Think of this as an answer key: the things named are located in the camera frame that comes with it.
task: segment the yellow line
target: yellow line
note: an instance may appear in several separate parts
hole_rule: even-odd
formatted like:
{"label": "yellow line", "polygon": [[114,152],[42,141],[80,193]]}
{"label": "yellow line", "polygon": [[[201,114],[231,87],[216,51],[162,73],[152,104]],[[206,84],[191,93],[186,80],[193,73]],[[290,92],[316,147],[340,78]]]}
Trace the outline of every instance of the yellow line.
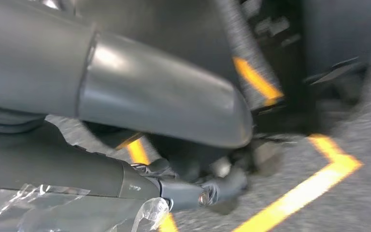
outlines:
{"label": "yellow line", "polygon": [[[130,153],[131,160],[134,163],[149,164],[150,161],[147,157],[146,151],[140,140],[136,140],[127,146],[128,152]],[[177,226],[170,214],[159,228],[160,232],[178,232]]]}
{"label": "yellow line", "polygon": [[140,140],[136,140],[129,144],[127,146],[127,149],[130,153],[131,161],[133,161],[134,163],[150,164],[146,151],[144,150]]}
{"label": "yellow line", "polygon": [[246,221],[235,232],[271,230],[362,166],[361,162],[343,152],[324,135],[311,135],[309,140],[331,163]]}
{"label": "yellow line", "polygon": [[237,57],[233,59],[238,73],[266,98],[265,105],[275,104],[276,100],[283,96],[277,88],[252,69],[247,61]]}

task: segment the clear plastic bag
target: clear plastic bag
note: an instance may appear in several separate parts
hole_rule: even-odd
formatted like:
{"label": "clear plastic bag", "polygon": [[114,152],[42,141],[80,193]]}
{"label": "clear plastic bag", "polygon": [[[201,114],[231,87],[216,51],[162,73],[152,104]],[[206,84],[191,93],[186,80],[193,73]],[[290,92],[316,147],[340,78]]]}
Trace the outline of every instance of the clear plastic bag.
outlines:
{"label": "clear plastic bag", "polygon": [[161,197],[146,201],[140,208],[131,232],[156,230],[169,214],[169,205]]}
{"label": "clear plastic bag", "polygon": [[43,5],[50,7],[55,10],[60,10],[60,2],[59,0],[30,0],[30,1],[37,1],[42,3]]}
{"label": "clear plastic bag", "polygon": [[50,185],[24,185],[20,190],[0,189],[0,231],[61,232],[47,222],[47,212],[69,204],[89,193],[88,190]]}
{"label": "clear plastic bag", "polygon": [[[89,192],[48,185],[0,189],[0,232],[148,232],[169,213],[162,198],[144,202]],[[133,209],[132,218],[122,214]]]}

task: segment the metal screw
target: metal screw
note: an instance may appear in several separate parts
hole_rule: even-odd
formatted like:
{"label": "metal screw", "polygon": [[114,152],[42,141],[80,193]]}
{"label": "metal screw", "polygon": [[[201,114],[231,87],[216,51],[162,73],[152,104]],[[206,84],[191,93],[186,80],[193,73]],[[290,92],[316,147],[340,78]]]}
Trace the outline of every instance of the metal screw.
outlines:
{"label": "metal screw", "polygon": [[206,190],[203,191],[199,196],[199,204],[208,205],[209,200],[210,200],[210,196],[208,195],[208,192]]}

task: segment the gray carpet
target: gray carpet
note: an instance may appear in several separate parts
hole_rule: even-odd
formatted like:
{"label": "gray carpet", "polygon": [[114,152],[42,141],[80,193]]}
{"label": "gray carpet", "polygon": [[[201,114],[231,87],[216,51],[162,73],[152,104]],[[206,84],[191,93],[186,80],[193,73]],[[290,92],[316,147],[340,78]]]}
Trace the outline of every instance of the gray carpet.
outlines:
{"label": "gray carpet", "polygon": [[[224,15],[234,54],[248,60],[264,78],[275,84],[275,78],[248,33],[237,4],[232,0],[217,0],[217,3]],[[250,7],[246,5],[244,11],[254,12],[255,4]],[[249,85],[244,86],[251,107],[261,105],[262,96]],[[362,104],[355,109],[352,117],[342,122],[331,135],[364,166],[272,231],[371,231],[371,68],[364,93]],[[125,149],[115,151],[103,146],[78,121],[54,116],[49,116],[48,120],[61,128],[70,143],[129,161]],[[238,210],[228,216],[219,216],[204,209],[176,213],[174,218],[179,231],[231,231],[328,163],[306,138],[293,138],[294,144],[284,145],[284,165],[277,174],[250,177],[252,189],[241,198]],[[156,157],[152,148],[149,145],[146,147],[150,155]]]}

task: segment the yellow stripe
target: yellow stripe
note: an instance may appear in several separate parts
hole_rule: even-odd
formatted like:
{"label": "yellow stripe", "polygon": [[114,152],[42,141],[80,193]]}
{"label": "yellow stripe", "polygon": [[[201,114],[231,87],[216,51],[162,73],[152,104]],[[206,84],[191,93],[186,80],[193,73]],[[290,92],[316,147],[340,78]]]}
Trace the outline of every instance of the yellow stripe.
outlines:
{"label": "yellow stripe", "polygon": [[177,226],[175,225],[174,219],[171,214],[164,220],[163,224],[159,228],[160,232],[176,232]]}
{"label": "yellow stripe", "polygon": [[238,73],[267,99],[265,105],[271,105],[272,102],[283,96],[277,88],[268,83],[252,69],[247,61],[235,57],[234,65]]}
{"label": "yellow stripe", "polygon": [[128,152],[131,156],[131,161],[134,163],[150,164],[150,161],[146,155],[146,151],[143,148],[140,140],[136,140],[127,146]]}
{"label": "yellow stripe", "polygon": [[[146,151],[143,148],[140,140],[136,140],[127,146],[128,152],[130,153],[131,160],[134,163],[149,164],[150,161],[147,157]],[[178,232],[177,226],[170,214],[159,228],[160,232]]]}
{"label": "yellow stripe", "polygon": [[266,232],[315,200],[362,166],[324,135],[309,137],[315,148],[332,162],[283,197],[246,221],[235,232]]}

